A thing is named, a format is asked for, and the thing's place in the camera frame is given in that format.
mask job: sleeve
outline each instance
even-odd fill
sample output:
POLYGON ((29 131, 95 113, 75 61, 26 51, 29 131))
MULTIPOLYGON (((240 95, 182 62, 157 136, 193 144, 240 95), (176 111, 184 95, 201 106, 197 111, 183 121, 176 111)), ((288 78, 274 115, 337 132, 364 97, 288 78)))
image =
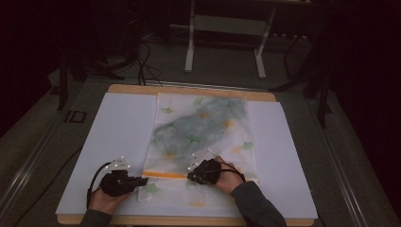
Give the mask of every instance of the sleeve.
POLYGON ((87 210, 79 227, 107 227, 112 217, 97 210, 87 210))
POLYGON ((286 220, 274 205, 265 198, 255 182, 240 184, 231 193, 241 215, 253 225, 282 227, 286 220))

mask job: person's right hand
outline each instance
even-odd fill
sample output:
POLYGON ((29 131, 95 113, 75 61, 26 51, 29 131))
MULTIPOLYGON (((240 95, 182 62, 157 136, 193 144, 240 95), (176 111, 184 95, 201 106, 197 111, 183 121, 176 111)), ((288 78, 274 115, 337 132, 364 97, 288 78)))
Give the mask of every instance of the person's right hand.
MULTIPOLYGON (((226 162, 220 156, 217 156, 215 160, 220 163, 224 163, 221 164, 221 169, 232 169, 231 167, 225 165, 226 162)), ((233 192, 233 190, 242 183, 244 182, 242 181, 241 177, 239 177, 238 174, 234 172, 223 171, 220 172, 220 177, 218 178, 218 181, 215 183, 215 187, 220 189, 222 192, 226 194, 231 194, 231 192, 233 192)))

